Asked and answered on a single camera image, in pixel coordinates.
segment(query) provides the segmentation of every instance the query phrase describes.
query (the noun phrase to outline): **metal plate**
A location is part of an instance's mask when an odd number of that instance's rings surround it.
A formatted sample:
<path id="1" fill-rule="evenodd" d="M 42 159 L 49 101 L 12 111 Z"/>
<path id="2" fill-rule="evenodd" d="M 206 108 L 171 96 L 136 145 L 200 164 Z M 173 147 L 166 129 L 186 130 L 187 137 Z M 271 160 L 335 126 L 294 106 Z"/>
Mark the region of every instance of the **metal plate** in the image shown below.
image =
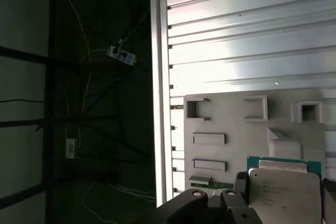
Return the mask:
<path id="1" fill-rule="evenodd" d="M 320 179 L 313 173 L 251 169 L 250 206 L 264 224 L 320 224 Z"/>

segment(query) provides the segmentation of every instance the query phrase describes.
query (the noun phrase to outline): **orange cable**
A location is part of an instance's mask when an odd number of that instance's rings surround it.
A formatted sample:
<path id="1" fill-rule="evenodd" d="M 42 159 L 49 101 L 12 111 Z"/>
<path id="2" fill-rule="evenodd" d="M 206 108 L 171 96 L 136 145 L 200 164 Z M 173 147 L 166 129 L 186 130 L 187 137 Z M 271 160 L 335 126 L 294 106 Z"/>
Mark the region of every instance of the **orange cable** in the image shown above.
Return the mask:
<path id="1" fill-rule="evenodd" d="M 83 25 L 80 21 L 80 17 L 79 17 L 79 14 L 76 10 L 76 8 L 74 7 L 73 3 L 71 0 L 68 0 L 69 1 L 69 4 L 71 5 L 73 11 L 75 12 L 76 16 L 77 16 L 77 19 L 78 19 L 78 23 L 79 23 L 79 26 L 80 26 L 80 29 L 81 31 L 83 32 L 83 35 L 84 35 L 84 40 L 85 40 L 85 43 L 86 43 L 86 46 L 87 46 L 87 49 L 88 49 L 88 57 L 89 57 L 89 63 L 91 64 L 91 54 L 90 54 L 90 47 L 89 47 L 89 43 L 88 43 L 88 40 L 86 38 L 86 34 L 84 32 L 84 29 L 83 29 Z M 90 86 L 90 80 L 91 80 L 91 73 L 89 73 L 89 77 L 88 77 L 88 83 L 87 83 L 87 86 L 86 86 L 86 91 L 85 91 L 85 95 L 84 95 L 84 99 L 83 99 L 83 104 L 82 104 L 82 109 L 81 109 L 81 112 L 84 111 L 84 105 L 85 105 L 85 100 L 86 100 L 86 96 L 88 94 L 88 90 L 89 90 L 89 86 Z M 78 130 L 78 147 L 80 147 L 81 145 L 81 137 L 80 137 L 80 132 Z"/>

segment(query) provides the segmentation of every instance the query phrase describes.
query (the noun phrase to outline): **blue cable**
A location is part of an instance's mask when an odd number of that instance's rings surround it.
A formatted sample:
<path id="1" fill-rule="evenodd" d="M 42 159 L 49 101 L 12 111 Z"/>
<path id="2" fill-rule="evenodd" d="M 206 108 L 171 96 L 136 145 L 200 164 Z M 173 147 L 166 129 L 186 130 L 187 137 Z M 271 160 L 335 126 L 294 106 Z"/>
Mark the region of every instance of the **blue cable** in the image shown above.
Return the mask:
<path id="1" fill-rule="evenodd" d="M 129 77 L 132 77 L 133 75 L 135 75 L 135 74 L 137 74 L 137 73 L 139 73 L 139 72 L 140 72 L 140 69 L 135 70 L 134 72 L 132 72 L 132 73 L 126 75 L 126 76 L 116 78 L 116 79 L 112 80 L 111 82 L 109 82 L 109 83 L 103 88 L 103 90 L 106 90 L 107 88 L 110 88 L 112 85 L 114 85 L 116 82 L 123 81 L 123 80 L 125 80 L 125 79 L 127 79 L 127 78 L 129 78 Z M 89 105 L 88 105 L 87 107 L 90 107 L 92 104 L 94 104 L 94 103 L 95 103 L 97 100 L 99 100 L 99 99 L 100 99 L 99 97 L 96 98 L 96 99 L 94 99 L 91 103 L 89 103 Z"/>

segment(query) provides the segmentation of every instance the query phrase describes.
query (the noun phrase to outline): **electronic component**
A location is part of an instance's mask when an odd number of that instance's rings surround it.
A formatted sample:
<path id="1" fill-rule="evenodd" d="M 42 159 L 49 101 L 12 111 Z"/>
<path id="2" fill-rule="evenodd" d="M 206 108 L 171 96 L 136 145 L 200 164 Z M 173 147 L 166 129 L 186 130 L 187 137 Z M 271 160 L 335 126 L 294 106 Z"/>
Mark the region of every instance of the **electronic component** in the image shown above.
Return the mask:
<path id="1" fill-rule="evenodd" d="M 66 139 L 66 148 L 65 148 L 65 157 L 70 159 L 76 158 L 76 138 L 67 138 Z"/>
<path id="2" fill-rule="evenodd" d="M 133 66 L 136 62 L 136 55 L 126 52 L 124 50 L 118 49 L 117 47 L 110 46 L 107 51 L 107 56 L 122 61 L 128 65 Z"/>

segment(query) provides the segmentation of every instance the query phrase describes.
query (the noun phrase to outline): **black metal frame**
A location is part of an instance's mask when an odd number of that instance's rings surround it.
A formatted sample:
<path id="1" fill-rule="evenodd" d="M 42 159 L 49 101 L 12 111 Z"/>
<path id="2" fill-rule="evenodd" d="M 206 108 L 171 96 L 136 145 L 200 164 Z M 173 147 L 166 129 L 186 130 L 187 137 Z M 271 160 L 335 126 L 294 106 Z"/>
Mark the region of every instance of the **black metal frame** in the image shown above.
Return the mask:
<path id="1" fill-rule="evenodd" d="M 0 128 L 3 127 L 18 127 L 27 125 L 37 125 L 37 130 L 43 127 L 43 170 L 42 170 L 42 181 L 40 184 L 33 187 L 27 188 L 25 190 L 19 191 L 12 195 L 8 195 L 4 198 L 0 198 L 0 210 L 10 207 L 16 203 L 26 200 L 30 197 L 34 197 L 38 194 L 45 192 L 46 197 L 46 207 L 45 207 L 45 223 L 50 224 L 53 222 L 52 213 L 52 203 L 53 203 L 53 191 L 58 185 L 68 182 L 72 179 L 77 178 L 77 174 L 74 172 L 66 177 L 55 178 L 54 174 L 54 143 L 55 143 L 55 124 L 66 124 L 66 123 L 87 123 L 89 121 L 99 121 L 99 120 L 115 120 L 119 119 L 119 116 L 107 115 L 107 116 L 87 116 L 87 112 L 92 109 L 103 97 L 104 95 L 112 89 L 109 87 L 108 90 L 98 96 L 97 101 L 88 107 L 82 114 L 78 116 L 68 116 L 66 118 L 56 118 L 55 117 L 55 72 L 57 69 L 70 70 L 75 74 L 82 74 L 83 72 L 95 71 L 95 66 L 82 66 L 80 64 L 71 63 L 63 60 L 57 60 L 54 56 L 55 51 L 55 37 L 56 37 L 56 0 L 49 0 L 50 2 L 50 17 L 49 17 L 49 45 L 48 45 L 48 56 L 43 57 L 36 54 L 31 54 L 23 51 L 18 51 L 15 49 L 5 48 L 0 46 L 0 56 L 7 57 L 16 60 L 23 60 L 28 62 L 33 62 L 36 64 L 41 64 L 46 66 L 45 73 L 45 106 L 44 106 L 44 118 L 34 119 L 34 120 L 20 120 L 20 121 L 6 121 L 0 122 Z M 100 129 L 92 127 L 94 130 L 103 134 L 107 137 L 114 139 L 113 136 L 105 133 Z M 139 154 L 145 155 L 136 148 L 123 143 L 122 141 L 116 141 L 124 146 L 128 147 L 130 150 L 137 152 Z"/>

